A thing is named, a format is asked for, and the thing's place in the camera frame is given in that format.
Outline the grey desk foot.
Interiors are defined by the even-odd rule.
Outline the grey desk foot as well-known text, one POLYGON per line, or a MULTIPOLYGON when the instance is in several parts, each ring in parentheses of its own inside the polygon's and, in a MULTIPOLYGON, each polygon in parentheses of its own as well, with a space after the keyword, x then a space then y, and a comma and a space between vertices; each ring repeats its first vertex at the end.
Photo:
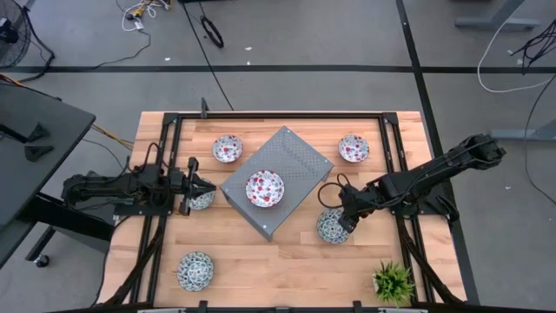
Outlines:
POLYGON ((500 129, 491 130, 490 134, 498 140, 531 140, 540 142, 556 142, 556 119, 540 126, 538 129, 500 129))
POLYGON ((539 21, 531 18, 517 18, 513 15, 525 0, 505 0, 490 16, 458 17, 454 26, 460 29, 529 31, 539 26, 539 21))

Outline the black floor fan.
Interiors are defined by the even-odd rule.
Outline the black floor fan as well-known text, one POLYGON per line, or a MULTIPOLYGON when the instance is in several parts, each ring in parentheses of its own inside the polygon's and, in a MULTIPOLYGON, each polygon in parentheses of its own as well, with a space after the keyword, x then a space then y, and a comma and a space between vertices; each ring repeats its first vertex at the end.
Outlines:
POLYGON ((15 0, 0 0, 0 70, 18 65, 30 46, 26 9, 15 0))

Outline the grey perforated metal shelf riser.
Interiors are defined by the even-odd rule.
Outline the grey perforated metal shelf riser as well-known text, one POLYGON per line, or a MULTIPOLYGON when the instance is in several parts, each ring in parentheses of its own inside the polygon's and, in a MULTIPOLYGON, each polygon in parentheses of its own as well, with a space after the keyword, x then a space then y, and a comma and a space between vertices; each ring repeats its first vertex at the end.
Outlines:
POLYGON ((270 242, 311 191, 326 181, 333 167, 331 161, 283 126, 221 184, 221 191, 228 203, 270 242), (265 207, 256 205, 247 191, 259 171, 263 178, 278 176, 282 180, 281 199, 269 200, 265 207))

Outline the black aluminium table frame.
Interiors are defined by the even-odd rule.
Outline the black aluminium table frame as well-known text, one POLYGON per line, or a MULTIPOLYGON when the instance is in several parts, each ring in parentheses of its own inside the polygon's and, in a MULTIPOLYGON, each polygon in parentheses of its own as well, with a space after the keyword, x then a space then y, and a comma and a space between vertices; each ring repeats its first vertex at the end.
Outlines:
MULTIPOLYGON (((408 167, 426 162, 430 153, 418 112, 341 114, 229 112, 186 117, 181 127, 164 125, 160 112, 143 112, 131 155, 133 164, 146 156, 158 142, 166 161, 185 167, 190 157, 199 161, 199 173, 213 183, 223 183, 238 169, 237 163, 219 163, 211 154, 217 137, 238 136, 244 144, 243 157, 251 157, 281 127, 286 126, 334 164, 334 174, 344 174, 363 187, 388 170, 399 169, 397 156, 383 149, 399 148, 401 138, 408 167), (364 137, 369 157, 360 163, 344 160, 338 142, 349 134, 364 137)), ((360 221, 353 235, 341 245, 324 243, 317 234, 316 220, 324 203, 337 203, 338 190, 329 181, 315 190, 275 231, 269 242, 217 192, 206 210, 189 216, 168 218, 157 277, 145 274, 139 300, 152 298, 157 307, 182 307, 187 312, 206 301, 209 310, 257 310, 268 313, 322 312, 326 308, 351 309, 355 301, 363 308, 377 307, 372 275, 381 262, 401 260, 396 222, 381 210, 360 221), (190 252, 210 256, 215 274, 199 292, 183 289, 176 272, 190 252)))

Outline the green potted plant white pot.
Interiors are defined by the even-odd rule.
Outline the green potted plant white pot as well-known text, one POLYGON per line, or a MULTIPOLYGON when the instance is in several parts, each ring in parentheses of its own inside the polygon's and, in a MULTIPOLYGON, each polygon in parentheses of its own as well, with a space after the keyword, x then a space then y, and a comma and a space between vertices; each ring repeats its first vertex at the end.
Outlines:
POLYGON ((375 295, 383 303, 393 303, 396 307, 410 304, 415 287, 410 274, 410 270, 399 263, 381 262, 373 275, 375 295))

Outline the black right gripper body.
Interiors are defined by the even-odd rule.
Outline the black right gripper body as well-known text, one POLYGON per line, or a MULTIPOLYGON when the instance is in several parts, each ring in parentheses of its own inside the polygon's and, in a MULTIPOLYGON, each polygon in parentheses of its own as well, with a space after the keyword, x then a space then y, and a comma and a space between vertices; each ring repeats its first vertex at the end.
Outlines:
POLYGON ((343 217, 358 217, 370 214, 378 209, 379 190, 374 187, 366 187, 357 190, 352 185, 344 185, 339 193, 343 211, 343 217))

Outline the teal floral mini bowl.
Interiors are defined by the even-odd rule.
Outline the teal floral mini bowl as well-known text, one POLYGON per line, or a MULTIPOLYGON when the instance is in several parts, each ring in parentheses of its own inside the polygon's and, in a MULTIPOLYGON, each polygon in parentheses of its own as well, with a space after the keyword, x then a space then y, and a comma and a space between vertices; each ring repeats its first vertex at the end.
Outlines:
POLYGON ((191 184, 191 188, 189 193, 184 198, 184 202, 187 204, 187 208, 190 210, 204 210, 207 209, 208 206, 214 201, 214 198, 193 198, 193 190, 197 189, 198 187, 195 186, 193 183, 191 184))
POLYGON ((341 244, 349 238, 349 233, 339 224, 341 210, 331 209, 323 211, 316 224, 319 237, 326 243, 341 244))
POLYGON ((186 291, 199 292, 206 289, 215 274, 215 266, 209 255, 200 252, 188 253, 178 264, 176 277, 186 291))

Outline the red floral mini bowl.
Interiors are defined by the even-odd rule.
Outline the red floral mini bowl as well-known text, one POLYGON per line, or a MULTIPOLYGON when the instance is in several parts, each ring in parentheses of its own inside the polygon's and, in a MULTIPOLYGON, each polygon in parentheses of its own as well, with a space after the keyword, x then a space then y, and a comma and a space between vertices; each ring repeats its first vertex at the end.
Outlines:
POLYGON ((242 155, 242 140, 235 135, 218 137, 212 145, 213 157, 221 163, 232 163, 242 155))
POLYGON ((341 157, 350 163, 360 163, 369 157, 370 149, 364 137, 349 134, 338 142, 341 157))
POLYGON ((278 204, 285 194, 282 178, 272 170, 259 170, 246 182, 247 199, 260 208, 270 208, 278 204))

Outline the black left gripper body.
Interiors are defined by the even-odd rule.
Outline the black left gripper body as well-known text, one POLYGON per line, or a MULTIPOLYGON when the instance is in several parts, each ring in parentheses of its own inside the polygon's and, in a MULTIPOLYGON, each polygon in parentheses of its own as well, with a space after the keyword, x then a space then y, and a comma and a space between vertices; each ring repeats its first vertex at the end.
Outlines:
POLYGON ((190 157, 188 161, 189 173, 187 175, 179 168, 173 168, 169 171, 169 193, 171 196, 183 196, 178 209, 178 212, 183 216, 190 214, 190 203, 198 197, 198 188, 195 184, 198 166, 197 159, 190 157))

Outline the black desk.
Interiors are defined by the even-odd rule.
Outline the black desk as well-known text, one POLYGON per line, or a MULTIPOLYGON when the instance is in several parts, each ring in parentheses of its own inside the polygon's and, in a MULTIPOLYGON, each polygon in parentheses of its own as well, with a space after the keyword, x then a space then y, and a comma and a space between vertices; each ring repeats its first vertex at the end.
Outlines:
POLYGON ((110 224, 41 192, 95 120, 54 97, 0 83, 0 268, 38 222, 110 239, 110 224), (28 143, 37 123, 50 135, 28 143))

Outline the black wedge stand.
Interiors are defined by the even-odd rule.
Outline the black wedge stand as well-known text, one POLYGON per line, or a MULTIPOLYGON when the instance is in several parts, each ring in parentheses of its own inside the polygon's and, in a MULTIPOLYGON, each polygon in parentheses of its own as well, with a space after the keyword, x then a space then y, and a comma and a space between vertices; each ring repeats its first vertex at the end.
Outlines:
POLYGON ((34 127, 34 129, 30 132, 30 134, 27 136, 27 142, 31 143, 34 142, 40 138, 43 137, 48 137, 50 135, 50 132, 40 123, 37 123, 34 127))

